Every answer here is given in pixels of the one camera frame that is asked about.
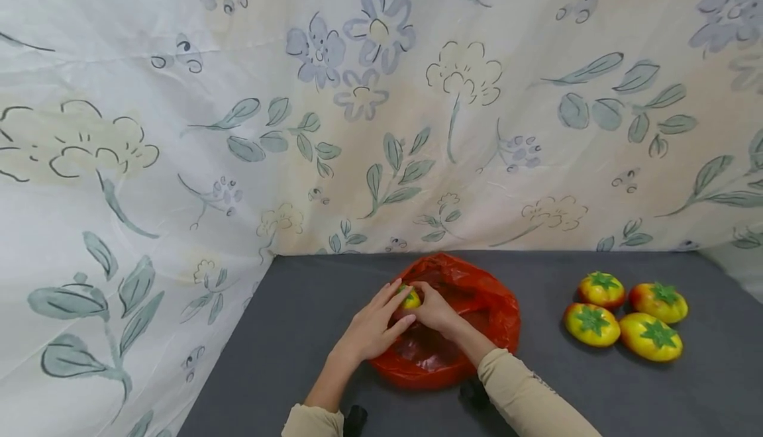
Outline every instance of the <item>white curtain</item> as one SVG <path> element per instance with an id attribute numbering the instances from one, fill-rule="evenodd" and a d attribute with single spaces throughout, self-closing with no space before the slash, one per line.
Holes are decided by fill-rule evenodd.
<path id="1" fill-rule="evenodd" d="M 705 250 L 763 0 L 1 0 L 0 421 L 175 436 L 275 254 Z"/>

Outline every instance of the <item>sleeve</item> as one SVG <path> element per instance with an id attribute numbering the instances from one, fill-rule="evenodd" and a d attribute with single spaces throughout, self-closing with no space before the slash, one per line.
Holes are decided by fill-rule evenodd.
<path id="1" fill-rule="evenodd" d="M 477 371 L 493 405 L 520 437 L 601 437 L 578 411 L 507 350 L 487 353 Z"/>
<path id="2" fill-rule="evenodd" d="M 343 427 L 342 413 L 297 404 L 291 408 L 281 437 L 342 437 Z"/>

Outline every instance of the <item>red plastic bag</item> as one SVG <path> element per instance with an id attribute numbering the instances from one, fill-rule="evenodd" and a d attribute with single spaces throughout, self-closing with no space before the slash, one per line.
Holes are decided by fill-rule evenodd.
<path id="1" fill-rule="evenodd" d="M 417 260 L 399 277 L 403 283 L 430 283 L 459 315 L 496 346 L 510 352 L 517 350 L 520 338 L 517 298 L 490 273 L 438 253 Z M 456 345 L 418 322 L 387 352 L 373 359 L 371 365 L 393 385 L 405 389 L 442 389 L 476 373 Z"/>

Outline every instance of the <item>gray tabletop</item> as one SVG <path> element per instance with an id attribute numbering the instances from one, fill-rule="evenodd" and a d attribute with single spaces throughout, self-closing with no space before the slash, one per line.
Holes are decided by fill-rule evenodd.
<path id="1" fill-rule="evenodd" d="M 604 437 L 763 435 L 763 306 L 695 254 L 453 252 L 517 296 L 517 355 Z M 179 437 L 279 436 L 352 315 L 418 255 L 278 257 L 227 343 Z M 676 285 L 689 316 L 684 355 L 656 365 L 621 345 L 594 350 L 560 324 L 594 270 L 627 288 Z M 469 410 L 458 388 L 398 391 L 364 365 L 342 401 L 368 411 L 363 437 L 514 436 L 493 409 Z"/>

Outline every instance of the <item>yellow tomato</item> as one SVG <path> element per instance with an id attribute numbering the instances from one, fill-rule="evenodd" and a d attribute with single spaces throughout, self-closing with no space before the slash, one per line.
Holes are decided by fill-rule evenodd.
<path id="1" fill-rule="evenodd" d="M 681 357 L 684 343 L 681 336 L 652 315 L 631 313 L 622 318 L 623 344 L 649 361 L 668 362 Z"/>
<path id="2" fill-rule="evenodd" d="M 625 287 L 609 273 L 594 271 L 580 282 L 578 295 L 584 303 L 615 310 L 625 302 Z"/>
<path id="3" fill-rule="evenodd" d="M 619 337 L 619 325 L 606 308 L 588 303 L 572 303 L 564 311 L 564 327 L 588 346 L 606 348 Z"/>
<path id="4" fill-rule="evenodd" d="M 402 290 L 405 290 L 405 285 L 397 288 L 398 293 L 400 293 Z M 419 294 L 416 293 L 416 290 L 411 290 L 411 292 L 408 293 L 408 296 L 405 297 L 405 301 L 403 301 L 401 308 L 403 308 L 403 310 L 411 310 L 412 308 L 417 308 L 420 306 L 421 298 L 419 297 Z"/>
<path id="5" fill-rule="evenodd" d="M 683 320 L 689 313 L 689 305 L 676 292 L 676 287 L 654 283 L 641 283 L 628 296 L 634 310 L 648 313 L 660 320 L 673 324 Z"/>

